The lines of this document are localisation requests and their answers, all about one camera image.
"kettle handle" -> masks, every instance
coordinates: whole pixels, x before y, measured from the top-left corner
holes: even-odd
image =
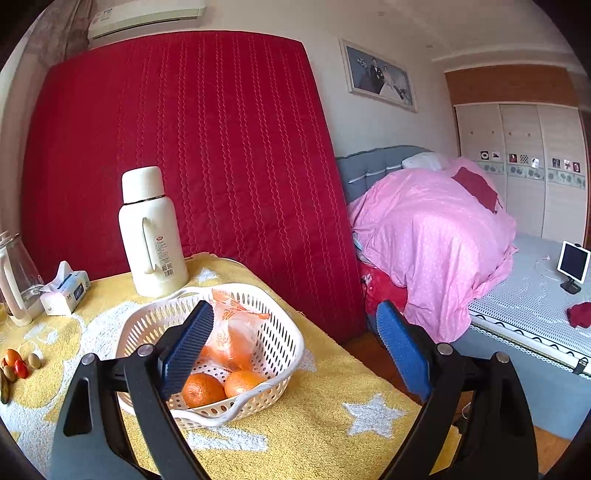
[[[152,263],[152,259],[150,258],[150,251],[148,249],[148,241],[146,239],[146,232],[145,232],[145,222],[148,219],[146,217],[142,217],[141,219],[141,229],[142,229],[142,241],[140,242],[140,248],[144,251],[142,254],[144,256],[144,273],[146,275],[150,275],[154,273],[154,265]]]
[[[17,320],[23,320],[27,316],[27,311],[23,309],[25,303],[18,291],[17,281],[14,279],[6,249],[0,250],[0,290],[2,290],[12,316]]]

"wooden floor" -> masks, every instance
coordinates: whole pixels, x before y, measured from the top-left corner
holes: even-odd
[[[407,391],[390,354],[378,342],[373,333],[367,332],[361,337],[346,343],[344,347],[376,375],[388,380],[395,388],[418,402],[418,398]],[[462,411],[462,408],[470,401],[470,398],[471,394],[462,394],[456,413],[459,414]],[[538,446],[539,470],[541,473],[546,473],[554,465],[556,460],[560,458],[570,442],[538,427],[534,427],[534,430]]]

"pillow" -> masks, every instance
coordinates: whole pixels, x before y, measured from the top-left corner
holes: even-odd
[[[403,168],[426,168],[431,171],[439,171],[447,166],[447,157],[440,153],[417,153],[402,161]]]

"orange plastic bag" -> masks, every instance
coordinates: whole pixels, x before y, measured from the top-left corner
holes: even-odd
[[[231,371],[252,371],[256,334],[270,315],[250,312],[226,292],[212,290],[212,295],[213,330],[201,358],[210,358]]]

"metal screw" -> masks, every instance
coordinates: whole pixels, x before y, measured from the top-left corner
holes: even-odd
[[[138,348],[138,355],[139,356],[152,355],[153,351],[154,351],[154,345],[151,345],[150,343],[146,343],[145,345],[142,345],[141,347]]]
[[[82,365],[90,365],[92,362],[95,361],[96,355],[93,353],[87,353],[85,356],[82,357]]]
[[[497,352],[496,353],[496,359],[501,362],[502,364],[508,364],[509,363],[509,355],[507,355],[505,352]]]
[[[440,343],[437,345],[437,351],[442,355],[451,355],[453,347],[449,343]]]

